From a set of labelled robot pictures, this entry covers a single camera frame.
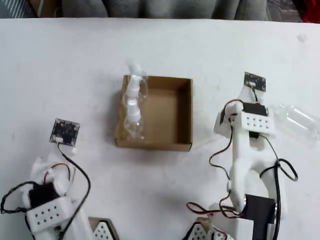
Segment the brown cardboard box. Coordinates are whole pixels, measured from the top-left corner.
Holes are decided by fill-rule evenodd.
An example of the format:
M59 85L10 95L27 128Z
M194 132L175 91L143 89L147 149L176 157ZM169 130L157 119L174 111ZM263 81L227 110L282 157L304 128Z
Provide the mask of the brown cardboard box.
M128 85L124 76L121 97ZM193 131L193 81L188 78L149 76L148 97L143 105L144 140L126 138L126 110L120 104L115 142L122 148L190 151Z

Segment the circuit board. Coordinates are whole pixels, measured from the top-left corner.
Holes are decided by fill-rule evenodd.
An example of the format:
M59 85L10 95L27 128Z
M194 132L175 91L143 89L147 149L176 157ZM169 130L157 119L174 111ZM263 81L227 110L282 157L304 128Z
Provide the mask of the circuit board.
M76 145L79 128L79 123L56 118L49 141L74 147Z
M244 73L244 85L251 88L250 83L254 83L254 88L262 92L266 91L266 79L262 76L254 75L249 72Z

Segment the clear plastic bottle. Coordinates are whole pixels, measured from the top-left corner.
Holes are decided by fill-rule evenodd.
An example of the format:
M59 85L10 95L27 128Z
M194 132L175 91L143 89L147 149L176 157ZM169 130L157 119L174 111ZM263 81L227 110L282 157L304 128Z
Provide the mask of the clear plastic bottle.
M270 107L274 114L275 123L286 132L298 138L320 140L320 120L293 105L276 105Z
M129 100L137 98L138 104L141 108L143 102L148 97L148 76L137 63L130 61L127 64L130 75L128 86L126 88L125 94L122 97L122 103L125 107L127 107Z
M128 140L144 139L144 120L141 116L138 100L136 98L130 99L127 102L124 129L127 132Z

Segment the white tabletop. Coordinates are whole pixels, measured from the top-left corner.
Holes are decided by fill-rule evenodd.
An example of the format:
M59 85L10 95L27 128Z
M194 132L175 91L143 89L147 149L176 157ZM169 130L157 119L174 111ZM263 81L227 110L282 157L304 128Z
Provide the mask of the white tabletop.
M222 20L1 19L0 195L28 179L49 152L55 118L81 124L74 160L92 181L88 216L110 218L121 240L181 239L204 207L226 194L208 157L228 140L213 133L218 111L237 97L244 72L266 78L266 103L320 116L320 26ZM113 130L125 61L149 75L194 79L190 152L117 148ZM288 218L279 239L318 239L320 146L280 134L279 156L299 173L286 180ZM216 158L228 169L231 150ZM78 196L86 180L77 175ZM7 207L21 205L19 194ZM22 214L0 216L1 239L31 239Z

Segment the red object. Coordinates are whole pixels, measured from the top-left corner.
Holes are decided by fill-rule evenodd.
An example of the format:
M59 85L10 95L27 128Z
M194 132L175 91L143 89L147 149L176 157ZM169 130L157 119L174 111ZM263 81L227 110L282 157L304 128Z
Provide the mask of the red object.
M320 0L304 0L306 13L303 21L306 23L320 23Z

